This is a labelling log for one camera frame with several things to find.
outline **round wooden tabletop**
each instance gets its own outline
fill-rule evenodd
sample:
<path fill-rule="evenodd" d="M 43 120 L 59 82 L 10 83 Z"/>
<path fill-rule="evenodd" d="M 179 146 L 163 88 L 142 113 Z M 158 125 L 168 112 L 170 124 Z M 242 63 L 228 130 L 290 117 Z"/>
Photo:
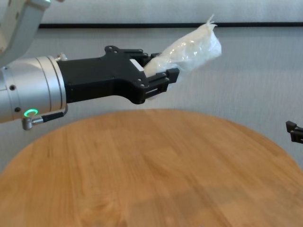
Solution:
<path fill-rule="evenodd" d="M 173 110 L 73 123 L 0 177 L 3 227 L 302 227 L 303 174 L 227 120 Z"/>

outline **bolt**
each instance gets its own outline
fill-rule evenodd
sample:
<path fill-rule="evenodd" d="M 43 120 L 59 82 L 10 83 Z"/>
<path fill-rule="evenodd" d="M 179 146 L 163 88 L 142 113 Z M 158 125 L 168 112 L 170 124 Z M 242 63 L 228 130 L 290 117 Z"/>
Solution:
<path fill-rule="evenodd" d="M 11 86 L 9 87 L 9 89 L 10 89 L 11 91 L 14 91 L 14 90 L 16 89 L 16 86 L 15 86 L 15 85 L 11 85 Z"/>

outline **plastic bag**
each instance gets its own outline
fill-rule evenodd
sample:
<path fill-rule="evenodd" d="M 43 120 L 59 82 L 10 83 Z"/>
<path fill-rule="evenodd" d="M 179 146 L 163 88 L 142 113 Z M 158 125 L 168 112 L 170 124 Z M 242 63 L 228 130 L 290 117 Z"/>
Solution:
<path fill-rule="evenodd" d="M 152 59 L 144 67 L 146 77 L 173 68 L 178 68 L 181 72 L 189 72 L 219 57 L 222 53 L 221 44 L 214 35 L 213 30 L 216 25 L 211 22 L 212 18 Z"/>

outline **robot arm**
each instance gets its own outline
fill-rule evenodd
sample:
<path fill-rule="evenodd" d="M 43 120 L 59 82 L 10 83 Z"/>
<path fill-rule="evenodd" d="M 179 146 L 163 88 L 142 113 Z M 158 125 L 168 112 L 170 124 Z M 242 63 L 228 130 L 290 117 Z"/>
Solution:
<path fill-rule="evenodd" d="M 179 70 L 146 77 L 143 67 L 157 54 L 107 46 L 100 58 L 68 61 L 40 57 L 14 61 L 0 70 L 0 122 L 23 119 L 23 128 L 63 117 L 67 104 L 106 96 L 123 96 L 134 104 L 165 92 Z M 65 112 L 47 114 L 66 108 Z"/>
<path fill-rule="evenodd" d="M 49 6 L 50 0 L 9 0 L 0 26 L 0 68 L 28 50 Z"/>
<path fill-rule="evenodd" d="M 29 130 L 63 117 L 68 103 L 106 96 L 142 104 L 177 81 L 178 69 L 147 78 L 143 67 L 157 55 L 140 49 L 108 46 L 105 56 L 94 59 L 67 61 L 61 54 L 14 61 L 29 48 L 49 5 L 50 0 L 9 1 L 0 27 L 0 123 L 22 119 Z"/>

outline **green led light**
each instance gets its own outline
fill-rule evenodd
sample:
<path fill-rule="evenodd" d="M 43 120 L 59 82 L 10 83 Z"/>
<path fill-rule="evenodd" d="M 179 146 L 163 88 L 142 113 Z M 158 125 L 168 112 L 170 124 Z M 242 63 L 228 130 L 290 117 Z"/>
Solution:
<path fill-rule="evenodd" d="M 25 111 L 24 116 L 31 117 L 31 116 L 35 116 L 37 114 L 38 114 L 38 111 L 36 109 L 29 109 L 29 110 Z"/>

